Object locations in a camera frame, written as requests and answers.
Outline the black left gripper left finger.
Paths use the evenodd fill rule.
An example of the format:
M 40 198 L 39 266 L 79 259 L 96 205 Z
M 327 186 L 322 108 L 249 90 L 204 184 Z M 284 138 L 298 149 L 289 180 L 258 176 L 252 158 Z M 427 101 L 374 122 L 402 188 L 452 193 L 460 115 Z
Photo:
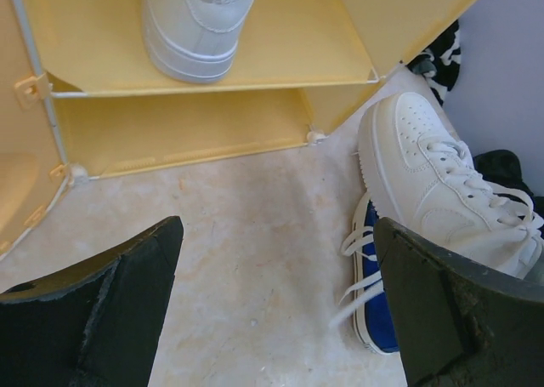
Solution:
M 146 386 L 184 236 L 178 216 L 1 294 L 3 386 Z

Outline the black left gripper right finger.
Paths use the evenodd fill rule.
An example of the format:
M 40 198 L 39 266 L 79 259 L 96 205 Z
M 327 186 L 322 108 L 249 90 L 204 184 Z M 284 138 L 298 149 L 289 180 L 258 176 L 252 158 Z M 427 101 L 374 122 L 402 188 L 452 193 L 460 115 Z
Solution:
M 374 227 L 409 386 L 541 386 L 543 288 L 388 218 Z

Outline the white sneaker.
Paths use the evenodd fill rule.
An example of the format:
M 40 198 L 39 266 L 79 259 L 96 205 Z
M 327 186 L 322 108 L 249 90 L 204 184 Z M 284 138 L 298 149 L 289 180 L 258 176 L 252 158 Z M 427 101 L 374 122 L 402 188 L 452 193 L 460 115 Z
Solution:
M 414 92 L 372 105 L 358 132 L 371 201 L 430 242 L 524 279 L 543 252 L 543 219 L 524 191 L 484 179 L 427 99 Z
M 141 0 L 151 62 L 187 83 L 215 83 L 233 64 L 254 0 Z

